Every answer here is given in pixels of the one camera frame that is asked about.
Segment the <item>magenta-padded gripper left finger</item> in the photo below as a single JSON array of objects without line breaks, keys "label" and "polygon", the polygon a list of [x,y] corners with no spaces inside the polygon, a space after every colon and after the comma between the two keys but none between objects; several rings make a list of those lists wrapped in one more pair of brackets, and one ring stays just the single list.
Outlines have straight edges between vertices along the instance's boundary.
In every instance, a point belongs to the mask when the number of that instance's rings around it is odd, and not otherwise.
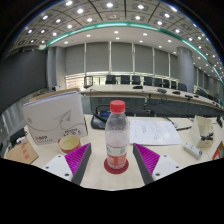
[{"label": "magenta-padded gripper left finger", "polygon": [[86,144],[67,155],[56,155],[43,169],[80,185],[91,153],[91,144]]}]

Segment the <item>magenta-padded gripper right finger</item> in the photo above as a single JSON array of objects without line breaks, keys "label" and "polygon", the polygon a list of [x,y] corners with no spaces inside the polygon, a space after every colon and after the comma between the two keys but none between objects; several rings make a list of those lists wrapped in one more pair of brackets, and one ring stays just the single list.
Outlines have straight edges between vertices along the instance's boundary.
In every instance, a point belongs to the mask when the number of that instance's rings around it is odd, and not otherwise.
[{"label": "magenta-padded gripper right finger", "polygon": [[170,156],[159,155],[136,143],[133,144],[133,154],[145,185],[181,170]]}]

